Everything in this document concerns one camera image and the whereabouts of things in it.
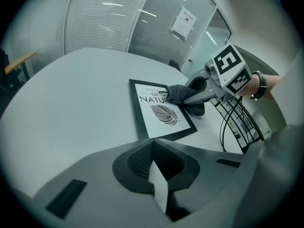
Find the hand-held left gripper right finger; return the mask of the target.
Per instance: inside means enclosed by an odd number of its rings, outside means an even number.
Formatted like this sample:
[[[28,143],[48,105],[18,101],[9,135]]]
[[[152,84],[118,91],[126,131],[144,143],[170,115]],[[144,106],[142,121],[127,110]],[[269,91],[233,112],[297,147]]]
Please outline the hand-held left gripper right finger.
[[[154,140],[154,160],[168,183],[166,215],[179,220],[215,197],[244,155]]]

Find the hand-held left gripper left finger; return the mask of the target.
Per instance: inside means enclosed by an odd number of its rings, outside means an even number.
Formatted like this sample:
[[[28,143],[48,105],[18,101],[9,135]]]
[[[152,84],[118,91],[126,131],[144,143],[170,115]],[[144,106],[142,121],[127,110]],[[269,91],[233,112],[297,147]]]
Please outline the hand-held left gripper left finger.
[[[85,156],[45,183],[33,200],[46,208],[72,180],[80,180],[86,186],[65,222],[170,222],[153,195],[129,191],[113,174],[114,160],[139,144],[131,142]]]

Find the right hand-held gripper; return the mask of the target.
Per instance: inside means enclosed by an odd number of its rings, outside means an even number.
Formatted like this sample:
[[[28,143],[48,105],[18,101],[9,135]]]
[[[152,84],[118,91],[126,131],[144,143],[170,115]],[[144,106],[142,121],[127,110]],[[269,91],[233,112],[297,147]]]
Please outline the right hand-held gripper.
[[[237,95],[252,79],[252,74],[236,47],[231,43],[218,49],[205,63],[205,70],[195,72],[185,86],[194,93],[184,100],[196,105],[218,98],[222,102]]]

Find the dark grey cloth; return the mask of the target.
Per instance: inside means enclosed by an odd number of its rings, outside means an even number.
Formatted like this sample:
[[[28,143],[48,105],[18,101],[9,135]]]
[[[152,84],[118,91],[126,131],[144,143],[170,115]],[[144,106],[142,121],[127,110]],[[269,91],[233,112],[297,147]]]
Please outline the dark grey cloth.
[[[194,105],[184,104],[184,100],[193,96],[195,90],[184,85],[167,86],[166,90],[166,99],[169,103],[181,106],[187,113],[194,116],[203,116],[205,114],[204,103]]]

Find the black framed picture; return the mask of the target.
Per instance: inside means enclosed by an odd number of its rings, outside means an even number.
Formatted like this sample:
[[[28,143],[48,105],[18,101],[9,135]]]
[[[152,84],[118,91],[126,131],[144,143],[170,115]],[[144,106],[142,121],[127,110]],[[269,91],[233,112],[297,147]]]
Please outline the black framed picture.
[[[181,106],[167,101],[166,85],[129,79],[129,88],[139,140],[175,141],[198,131]]]

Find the person's right forearm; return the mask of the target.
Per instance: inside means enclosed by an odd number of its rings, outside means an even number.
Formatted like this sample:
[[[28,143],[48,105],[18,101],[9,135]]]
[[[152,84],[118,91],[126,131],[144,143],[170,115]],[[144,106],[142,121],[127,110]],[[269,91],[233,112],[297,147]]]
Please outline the person's right forearm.
[[[281,81],[281,76],[270,76],[270,75],[263,75],[262,77],[266,82],[266,90],[264,95],[262,96],[260,93],[258,93],[259,87],[261,86],[262,82],[259,79],[259,75],[253,74],[252,79],[249,81],[249,83],[240,90],[237,95],[239,96],[259,96],[260,98],[267,98],[267,99],[273,99],[273,96],[271,95],[272,88]]]

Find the blue chair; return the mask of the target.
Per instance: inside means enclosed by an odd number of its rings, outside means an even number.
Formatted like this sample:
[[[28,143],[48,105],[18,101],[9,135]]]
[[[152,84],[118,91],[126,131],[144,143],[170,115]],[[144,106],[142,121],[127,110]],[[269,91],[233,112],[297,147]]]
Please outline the blue chair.
[[[174,60],[171,59],[169,61],[168,65],[171,66],[171,67],[173,67],[173,68],[175,68],[175,69],[177,69],[178,71],[181,72],[180,65],[177,62],[175,62]]]

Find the black wristwatch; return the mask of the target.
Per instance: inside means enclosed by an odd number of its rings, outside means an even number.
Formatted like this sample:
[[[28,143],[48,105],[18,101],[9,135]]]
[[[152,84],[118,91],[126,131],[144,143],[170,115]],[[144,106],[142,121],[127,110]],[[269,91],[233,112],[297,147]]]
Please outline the black wristwatch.
[[[267,90],[267,85],[266,85],[266,78],[263,73],[260,71],[254,71],[252,72],[252,75],[257,75],[259,78],[259,87],[257,89],[257,92],[254,95],[251,95],[251,99],[253,100],[258,100],[264,96]]]

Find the white paper notice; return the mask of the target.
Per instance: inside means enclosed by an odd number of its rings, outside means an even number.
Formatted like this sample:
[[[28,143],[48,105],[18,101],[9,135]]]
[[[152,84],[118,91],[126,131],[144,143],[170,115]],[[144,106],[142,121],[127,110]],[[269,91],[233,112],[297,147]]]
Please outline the white paper notice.
[[[181,10],[178,16],[176,16],[176,20],[170,30],[187,39],[196,21],[197,17],[184,6],[181,6]]]

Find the grey table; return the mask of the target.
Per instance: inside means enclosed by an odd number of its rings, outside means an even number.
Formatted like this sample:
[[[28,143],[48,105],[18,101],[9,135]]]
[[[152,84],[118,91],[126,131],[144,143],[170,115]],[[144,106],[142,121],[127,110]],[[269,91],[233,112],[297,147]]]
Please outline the grey table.
[[[166,64],[82,48],[35,74],[0,119],[0,161],[9,185],[34,198],[80,159],[137,141],[129,80],[183,85]]]

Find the black office chair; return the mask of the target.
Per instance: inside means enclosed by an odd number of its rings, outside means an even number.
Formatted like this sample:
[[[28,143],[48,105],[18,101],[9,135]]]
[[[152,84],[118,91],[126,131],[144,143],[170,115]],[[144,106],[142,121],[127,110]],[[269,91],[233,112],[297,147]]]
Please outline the black office chair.
[[[2,48],[0,48],[0,97],[13,97],[22,87],[22,83],[18,78],[22,70],[20,68],[17,68],[6,74],[5,68],[9,64],[10,63],[8,55]]]

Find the orange round table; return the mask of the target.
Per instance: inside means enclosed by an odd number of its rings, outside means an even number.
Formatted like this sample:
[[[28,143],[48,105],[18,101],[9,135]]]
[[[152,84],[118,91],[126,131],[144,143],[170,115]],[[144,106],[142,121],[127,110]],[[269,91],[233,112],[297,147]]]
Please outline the orange round table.
[[[22,56],[22,57],[16,59],[15,61],[13,61],[12,63],[10,63],[8,66],[5,67],[5,75],[8,75],[10,72],[12,72],[14,69],[16,69],[20,65],[21,65],[24,73],[26,73],[27,68],[26,68],[25,62],[27,60],[31,59],[32,57],[34,57],[35,55],[36,55],[36,52],[33,52],[33,53],[26,54],[25,56]]]

